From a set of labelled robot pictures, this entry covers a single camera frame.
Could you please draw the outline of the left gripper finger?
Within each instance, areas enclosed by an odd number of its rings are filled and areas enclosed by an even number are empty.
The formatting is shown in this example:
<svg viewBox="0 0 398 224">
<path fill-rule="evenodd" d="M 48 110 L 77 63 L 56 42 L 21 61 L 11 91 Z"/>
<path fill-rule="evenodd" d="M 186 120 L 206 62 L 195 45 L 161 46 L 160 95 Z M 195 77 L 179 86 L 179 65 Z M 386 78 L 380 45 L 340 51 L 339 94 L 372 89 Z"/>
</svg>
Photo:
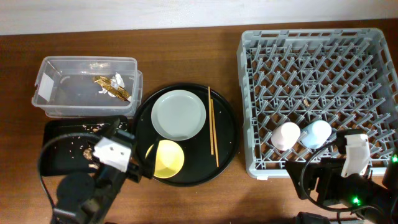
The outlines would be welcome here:
<svg viewBox="0 0 398 224">
<path fill-rule="evenodd" d="M 155 172 L 155 163 L 157 150 L 159 147 L 160 139 L 156 139 L 151 150 L 142 163 L 142 175 L 148 179 L 153 178 Z"/>
<path fill-rule="evenodd" d="M 110 139 L 117 133 L 117 130 L 119 129 L 120 122 L 121 122 L 120 119 L 117 118 L 110 124 L 110 126 L 108 127 L 108 129 L 105 132 L 106 138 Z"/>
</svg>

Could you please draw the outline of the yellow bowl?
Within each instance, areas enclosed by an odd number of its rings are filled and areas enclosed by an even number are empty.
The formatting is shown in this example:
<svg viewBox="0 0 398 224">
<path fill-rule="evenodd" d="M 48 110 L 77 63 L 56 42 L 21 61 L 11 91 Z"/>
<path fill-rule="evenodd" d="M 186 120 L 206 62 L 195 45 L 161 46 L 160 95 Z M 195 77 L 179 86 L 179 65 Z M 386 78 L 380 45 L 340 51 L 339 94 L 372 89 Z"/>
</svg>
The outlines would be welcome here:
<svg viewBox="0 0 398 224">
<path fill-rule="evenodd" d="M 171 140 L 161 140 L 155 158 L 154 177 L 168 179 L 177 175 L 185 162 L 183 149 Z"/>
</svg>

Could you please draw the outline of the food scraps pile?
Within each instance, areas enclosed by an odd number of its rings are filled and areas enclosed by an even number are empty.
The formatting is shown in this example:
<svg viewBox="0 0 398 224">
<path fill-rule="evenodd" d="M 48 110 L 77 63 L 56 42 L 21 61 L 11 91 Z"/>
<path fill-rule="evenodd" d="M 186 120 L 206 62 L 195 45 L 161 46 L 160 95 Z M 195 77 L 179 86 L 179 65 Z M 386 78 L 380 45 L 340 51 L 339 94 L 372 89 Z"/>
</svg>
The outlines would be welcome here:
<svg viewBox="0 0 398 224">
<path fill-rule="evenodd" d="M 99 134 L 104 128 L 104 123 L 82 124 L 73 126 L 71 133 Z M 72 169 L 97 169 L 98 165 L 93 160 L 93 147 L 95 138 L 87 136 L 72 136 L 67 140 L 68 156 Z"/>
</svg>

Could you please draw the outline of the pink plastic cup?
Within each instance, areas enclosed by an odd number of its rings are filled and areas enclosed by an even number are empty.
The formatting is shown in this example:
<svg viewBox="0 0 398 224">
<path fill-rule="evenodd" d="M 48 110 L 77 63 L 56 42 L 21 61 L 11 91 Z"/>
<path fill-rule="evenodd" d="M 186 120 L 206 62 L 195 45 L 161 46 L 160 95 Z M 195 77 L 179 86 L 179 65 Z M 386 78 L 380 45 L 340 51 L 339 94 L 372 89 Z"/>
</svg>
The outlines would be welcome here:
<svg viewBox="0 0 398 224">
<path fill-rule="evenodd" d="M 286 122 L 273 130 L 271 143 L 276 149 L 286 151 L 294 146 L 300 134 L 301 130 L 297 124 Z"/>
</svg>

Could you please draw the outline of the blue plastic cup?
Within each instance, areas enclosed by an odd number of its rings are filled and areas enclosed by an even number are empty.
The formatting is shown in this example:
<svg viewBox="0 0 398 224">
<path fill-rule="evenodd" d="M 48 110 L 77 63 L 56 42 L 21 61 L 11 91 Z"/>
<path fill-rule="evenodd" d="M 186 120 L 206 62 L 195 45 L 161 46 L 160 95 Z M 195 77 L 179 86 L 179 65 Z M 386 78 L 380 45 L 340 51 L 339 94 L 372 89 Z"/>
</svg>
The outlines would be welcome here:
<svg viewBox="0 0 398 224">
<path fill-rule="evenodd" d="M 310 123 L 303 129 L 306 133 L 301 143 L 310 149 L 318 149 L 330 137 L 332 129 L 331 126 L 323 120 L 318 120 Z"/>
</svg>

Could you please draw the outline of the brown snack wrapper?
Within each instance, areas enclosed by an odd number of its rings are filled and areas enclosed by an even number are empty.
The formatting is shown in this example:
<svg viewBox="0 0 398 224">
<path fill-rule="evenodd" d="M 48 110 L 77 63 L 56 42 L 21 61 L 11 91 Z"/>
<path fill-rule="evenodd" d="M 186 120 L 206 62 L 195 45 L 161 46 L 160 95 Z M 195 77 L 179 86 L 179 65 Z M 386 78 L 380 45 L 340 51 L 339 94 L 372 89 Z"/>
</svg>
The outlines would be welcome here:
<svg viewBox="0 0 398 224">
<path fill-rule="evenodd" d="M 130 93 L 125 89 L 111 84 L 111 79 L 104 76 L 94 76 L 93 81 L 101 88 L 105 88 L 110 93 L 114 94 L 117 98 L 123 101 L 131 101 Z"/>
</svg>

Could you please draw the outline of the white napkin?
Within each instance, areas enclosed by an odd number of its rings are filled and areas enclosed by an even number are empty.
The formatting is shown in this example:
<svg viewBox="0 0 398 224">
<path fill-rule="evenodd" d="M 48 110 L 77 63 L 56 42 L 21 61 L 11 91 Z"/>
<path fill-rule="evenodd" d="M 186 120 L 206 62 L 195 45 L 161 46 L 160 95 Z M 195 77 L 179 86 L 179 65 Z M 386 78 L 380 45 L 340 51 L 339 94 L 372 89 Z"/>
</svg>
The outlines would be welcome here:
<svg viewBox="0 0 398 224">
<path fill-rule="evenodd" d="M 116 73 L 115 76 L 113 76 L 113 77 L 111 78 L 111 84 L 112 84 L 112 85 L 116 85 L 116 86 L 121 87 L 121 88 L 124 88 L 124 87 L 125 87 L 123 78 L 121 77 L 121 75 L 120 75 L 119 73 Z M 106 90 L 105 88 L 102 88 L 102 90 L 99 91 L 98 93 L 101 93 L 101 94 L 106 94 L 106 93 L 107 93 L 110 97 L 113 97 L 113 98 L 116 97 L 114 94 L 110 93 L 110 92 L 109 92 L 108 90 Z"/>
</svg>

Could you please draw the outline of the grey plate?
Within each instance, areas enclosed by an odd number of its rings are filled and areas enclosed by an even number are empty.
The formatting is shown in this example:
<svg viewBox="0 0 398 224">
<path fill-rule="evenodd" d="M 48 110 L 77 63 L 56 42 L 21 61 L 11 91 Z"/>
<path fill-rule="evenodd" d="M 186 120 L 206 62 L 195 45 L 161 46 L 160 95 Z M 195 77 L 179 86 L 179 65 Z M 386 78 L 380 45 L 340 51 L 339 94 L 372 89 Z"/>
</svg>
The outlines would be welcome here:
<svg viewBox="0 0 398 224">
<path fill-rule="evenodd" d="M 196 94 L 187 90 L 172 90 L 155 101 L 150 118 L 162 137 L 184 141 L 201 131 L 206 121 L 206 109 Z"/>
</svg>

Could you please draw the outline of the wooden chopstick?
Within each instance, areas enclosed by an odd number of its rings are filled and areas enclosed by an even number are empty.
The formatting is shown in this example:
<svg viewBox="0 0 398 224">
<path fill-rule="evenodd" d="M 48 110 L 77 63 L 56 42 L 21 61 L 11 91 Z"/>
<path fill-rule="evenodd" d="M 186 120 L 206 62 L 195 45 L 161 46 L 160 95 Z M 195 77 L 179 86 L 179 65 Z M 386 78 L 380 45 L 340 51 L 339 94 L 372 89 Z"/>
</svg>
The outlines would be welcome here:
<svg viewBox="0 0 398 224">
<path fill-rule="evenodd" d="M 214 155 L 214 145 L 213 145 L 213 122 L 211 113 L 211 88 L 208 86 L 208 116 L 209 116 L 209 129 L 210 129 L 210 149 L 211 155 Z"/>
<path fill-rule="evenodd" d="M 216 158 L 216 166 L 219 167 L 219 159 L 218 159 L 218 143 L 217 143 L 217 135 L 216 135 L 216 122 L 215 122 L 215 110 L 214 110 L 214 102 L 211 99 L 211 118 L 212 118 L 212 128 L 213 128 L 213 144 L 214 144 L 214 152 Z"/>
</svg>

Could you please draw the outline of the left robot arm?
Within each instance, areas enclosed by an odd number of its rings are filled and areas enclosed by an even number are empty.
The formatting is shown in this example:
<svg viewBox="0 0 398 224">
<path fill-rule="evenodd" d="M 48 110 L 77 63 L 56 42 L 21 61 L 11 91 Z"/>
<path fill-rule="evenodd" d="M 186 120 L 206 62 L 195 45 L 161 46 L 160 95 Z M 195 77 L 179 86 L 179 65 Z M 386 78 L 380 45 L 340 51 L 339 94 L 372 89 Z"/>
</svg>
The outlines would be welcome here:
<svg viewBox="0 0 398 224">
<path fill-rule="evenodd" d="M 157 137 L 149 154 L 131 162 L 136 156 L 135 135 L 118 128 L 114 123 L 102 135 L 70 133 L 55 137 L 48 146 L 70 137 L 88 137 L 93 140 L 92 161 L 98 166 L 94 175 L 84 172 L 68 174 L 57 187 L 57 202 L 52 203 L 52 223 L 103 223 L 126 180 L 135 183 L 143 177 L 152 179 L 160 144 Z"/>
</svg>

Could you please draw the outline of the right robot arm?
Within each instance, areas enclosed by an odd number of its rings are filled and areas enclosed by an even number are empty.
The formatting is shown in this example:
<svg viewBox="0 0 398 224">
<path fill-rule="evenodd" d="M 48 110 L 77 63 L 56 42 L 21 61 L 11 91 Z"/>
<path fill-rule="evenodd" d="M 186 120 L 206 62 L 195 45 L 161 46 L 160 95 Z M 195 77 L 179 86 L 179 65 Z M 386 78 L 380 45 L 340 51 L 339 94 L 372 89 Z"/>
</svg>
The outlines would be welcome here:
<svg viewBox="0 0 398 224">
<path fill-rule="evenodd" d="M 342 177 L 344 160 L 324 157 L 318 163 L 287 161 L 285 169 L 298 198 L 329 212 L 350 212 L 373 223 L 397 223 L 397 151 L 392 153 L 382 185 L 364 175 Z"/>
</svg>

